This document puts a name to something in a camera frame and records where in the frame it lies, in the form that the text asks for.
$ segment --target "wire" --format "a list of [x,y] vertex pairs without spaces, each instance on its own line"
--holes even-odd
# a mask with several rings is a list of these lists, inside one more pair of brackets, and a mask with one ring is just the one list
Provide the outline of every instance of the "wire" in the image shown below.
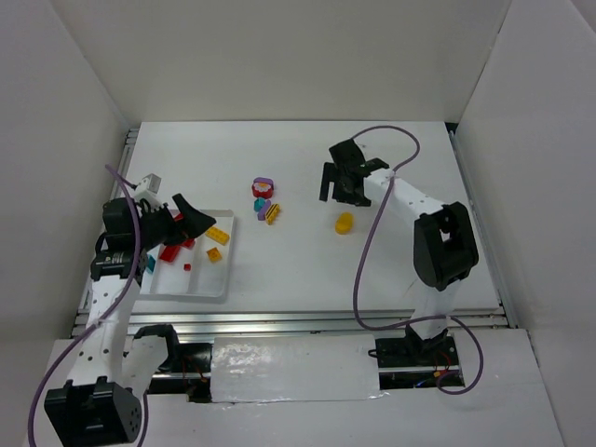
[[378,129],[392,129],[392,130],[401,132],[401,133],[407,135],[408,137],[410,137],[413,140],[416,147],[415,147],[415,150],[411,156],[409,156],[405,160],[401,161],[395,168],[393,168],[393,175],[391,175],[391,177],[389,178],[389,186],[387,188],[387,191],[385,192],[385,195],[383,196],[383,200],[381,201],[381,205],[379,206],[379,211],[377,211],[376,216],[374,216],[374,220],[372,221],[371,231],[369,232],[369,235],[366,237],[366,242],[364,244],[364,248],[362,249],[362,255],[360,256],[360,262],[358,265],[358,269],[356,271],[356,277],[354,278],[354,290],[352,292],[352,306],[353,306],[353,310],[354,310],[354,318],[355,318],[356,322],[360,325],[360,327],[362,327],[368,331],[395,330],[398,328],[402,328],[404,326],[412,325],[414,323],[420,323],[422,321],[431,321],[434,319],[450,318],[451,320],[455,321],[459,326],[462,327],[462,329],[464,329],[464,331],[466,331],[469,334],[469,336],[472,338],[472,341],[474,342],[474,345],[478,349],[478,357],[479,357],[478,372],[476,374],[476,377],[474,378],[474,380],[472,381],[472,383],[469,386],[465,387],[464,389],[460,389],[460,390],[456,390],[456,391],[450,391],[450,390],[444,389],[440,386],[442,379],[444,379],[446,376],[458,374],[458,372],[456,372],[456,371],[447,372],[445,374],[442,374],[437,379],[437,388],[445,394],[450,394],[450,395],[466,394],[466,393],[468,393],[468,391],[470,391],[472,388],[474,388],[474,386],[476,386],[476,384],[480,381],[480,379],[482,377],[482,372],[484,371],[484,354],[482,352],[481,344],[479,343],[478,339],[476,338],[476,335],[474,335],[474,333],[470,330],[470,328],[468,326],[466,326],[466,324],[464,324],[463,321],[461,321],[457,317],[448,317],[446,315],[433,315],[433,316],[428,316],[428,317],[411,318],[406,321],[400,321],[400,322],[393,323],[393,324],[387,324],[386,326],[371,326],[364,322],[364,320],[362,319],[362,317],[360,316],[360,313],[359,313],[358,296],[359,296],[360,280],[362,278],[362,271],[364,270],[364,264],[366,263],[366,258],[369,254],[369,250],[371,249],[371,244],[373,243],[374,233],[376,232],[376,228],[379,225],[379,222],[381,221],[381,216],[383,216],[383,211],[385,210],[387,201],[389,200],[389,198],[391,197],[391,193],[393,192],[393,186],[395,184],[395,174],[398,171],[398,169],[404,167],[405,165],[407,165],[408,163],[413,161],[418,156],[418,154],[420,154],[420,142],[415,137],[415,135],[413,135],[410,131],[408,131],[404,128],[400,128],[398,126],[391,126],[391,125],[372,126],[370,128],[361,130],[356,135],[354,135],[351,139],[355,140],[360,135],[363,135],[363,134],[368,133],[372,130],[378,130]]
[[127,179],[125,179],[124,177],[122,177],[111,166],[105,165],[105,168],[108,169],[112,175],[116,174],[118,177],[120,177],[120,180],[122,181],[122,183],[125,184],[126,186],[128,186],[130,189],[132,189],[132,190],[137,189],[137,185],[136,184],[134,184],[133,182],[130,182]]
[[137,271],[137,266],[139,265],[139,256],[141,254],[141,226],[139,224],[139,214],[137,213],[136,206],[134,204],[134,200],[130,197],[129,190],[126,188],[126,185],[130,182],[125,181],[124,178],[120,174],[118,174],[114,168],[110,165],[105,165],[105,168],[112,174],[115,181],[118,183],[120,189],[124,193],[124,197],[127,200],[127,204],[130,208],[130,214],[132,215],[132,224],[134,227],[134,256],[132,258],[132,267],[130,268],[130,275],[127,278],[127,282],[122,289],[122,292],[118,295],[118,297],[114,300],[112,305],[107,308],[107,310],[101,315],[97,320],[92,322],[89,326],[85,328],[85,330],[78,335],[67,347],[62,351],[62,353],[58,356],[56,360],[50,365],[47,369],[44,377],[41,379],[39,386],[37,387],[33,401],[31,402],[31,407],[29,408],[29,417],[27,419],[27,439],[29,441],[30,447],[37,447],[35,442],[35,434],[34,434],[34,422],[35,422],[35,411],[37,409],[37,404],[41,398],[41,393],[44,391],[44,388],[49,381],[49,378],[52,374],[58,369],[58,366],[66,359],[66,357],[75,349],[75,347],[80,344],[81,342],[88,339],[88,337],[100,326],[101,322],[108,319],[110,315],[115,311],[115,309],[120,305],[124,297],[126,296],[127,292],[132,285],[132,281],[134,280],[134,272]]
[[147,392],[145,391],[142,395],[142,430],[141,436],[139,437],[139,443],[137,447],[142,447],[147,436],[147,428],[149,427],[149,400],[147,399]]

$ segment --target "purple block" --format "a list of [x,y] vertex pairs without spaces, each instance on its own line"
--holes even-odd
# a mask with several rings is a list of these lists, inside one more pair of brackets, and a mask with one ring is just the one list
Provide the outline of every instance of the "purple block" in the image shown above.
[[269,208],[271,207],[271,200],[266,200],[263,207],[259,210],[259,213],[257,214],[257,218],[260,221],[264,221],[264,216],[267,213],[267,210],[269,210]]

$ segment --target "yellow block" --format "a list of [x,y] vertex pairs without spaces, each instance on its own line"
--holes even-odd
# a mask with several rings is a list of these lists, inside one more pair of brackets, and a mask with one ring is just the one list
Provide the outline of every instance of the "yellow block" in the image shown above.
[[217,247],[207,250],[207,256],[209,256],[209,260],[214,264],[222,260],[222,254],[217,250]]
[[209,230],[207,230],[205,232],[205,236],[209,239],[213,239],[215,242],[219,242],[222,245],[227,244],[227,241],[230,240],[230,235],[215,226],[212,226]]
[[338,235],[346,235],[352,229],[354,224],[354,217],[350,212],[343,212],[335,222],[335,233]]
[[280,210],[281,208],[277,203],[274,203],[269,207],[269,210],[267,210],[267,212],[264,214],[264,219],[267,222],[267,224],[270,225],[273,223],[273,221],[276,220],[276,217],[278,217]]

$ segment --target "gray wall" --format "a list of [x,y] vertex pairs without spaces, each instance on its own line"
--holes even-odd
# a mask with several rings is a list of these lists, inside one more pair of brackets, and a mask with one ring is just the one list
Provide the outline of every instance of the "gray wall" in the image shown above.
[[0,6],[0,433],[20,444],[71,328],[124,130],[46,2]]
[[596,438],[595,124],[593,30],[569,1],[514,0],[457,140],[568,447]]
[[459,120],[510,0],[52,0],[131,121]]

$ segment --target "white tray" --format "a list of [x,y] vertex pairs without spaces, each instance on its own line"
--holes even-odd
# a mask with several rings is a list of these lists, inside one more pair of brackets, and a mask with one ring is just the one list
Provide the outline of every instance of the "white tray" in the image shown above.
[[[180,248],[173,263],[159,260],[159,254],[164,250],[163,245],[148,251],[147,255],[156,258],[156,267],[153,274],[145,270],[142,277],[141,295],[218,298],[225,294],[230,273],[232,244],[234,243],[234,212],[231,210],[200,211],[215,218],[217,221],[215,226],[230,235],[228,243],[223,246],[204,235],[197,237],[192,249]],[[215,264],[207,257],[207,250],[213,247],[217,247],[223,257]],[[185,264],[191,265],[190,272],[184,271]]]

